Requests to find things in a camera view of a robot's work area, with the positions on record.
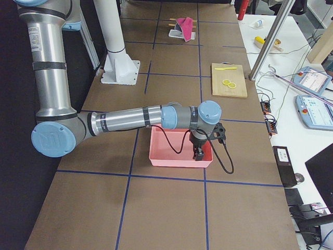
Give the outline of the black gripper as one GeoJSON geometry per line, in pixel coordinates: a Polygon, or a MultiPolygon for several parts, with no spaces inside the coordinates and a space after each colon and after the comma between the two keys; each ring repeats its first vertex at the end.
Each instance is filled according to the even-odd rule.
{"type": "Polygon", "coordinates": [[[189,139],[193,144],[193,159],[203,160],[204,151],[202,150],[203,145],[208,140],[207,137],[211,135],[212,132],[207,132],[205,130],[191,130],[189,139]]]}

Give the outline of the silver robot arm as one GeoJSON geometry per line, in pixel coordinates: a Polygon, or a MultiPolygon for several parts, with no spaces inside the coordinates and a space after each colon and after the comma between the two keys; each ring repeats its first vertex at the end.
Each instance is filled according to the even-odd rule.
{"type": "Polygon", "coordinates": [[[81,22],[79,1],[17,1],[19,17],[28,26],[33,70],[40,100],[31,133],[35,149],[48,157],[61,157],[82,141],[111,131],[144,127],[185,129],[193,144],[194,160],[202,160],[203,145],[225,143],[220,123],[222,110],[214,101],[198,107],[176,102],[104,113],[78,113],[70,102],[62,31],[81,22]]]}

